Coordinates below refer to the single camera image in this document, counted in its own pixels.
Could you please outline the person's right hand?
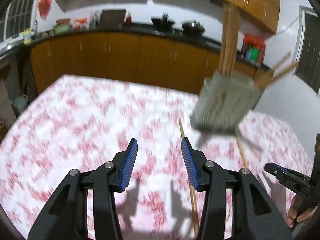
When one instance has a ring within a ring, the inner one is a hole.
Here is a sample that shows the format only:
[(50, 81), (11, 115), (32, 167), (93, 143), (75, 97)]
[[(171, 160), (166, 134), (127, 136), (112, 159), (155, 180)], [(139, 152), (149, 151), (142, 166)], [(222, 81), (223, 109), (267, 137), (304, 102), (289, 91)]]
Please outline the person's right hand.
[(295, 195), (293, 197), (290, 209), (287, 213), (286, 223), (289, 228), (293, 227), (294, 220), (296, 220), (296, 222), (304, 222), (310, 219), (317, 209), (317, 207), (311, 207), (308, 210), (304, 211), (301, 215), (297, 216), (298, 211), (296, 209), (296, 202), (298, 197), (299, 195)]

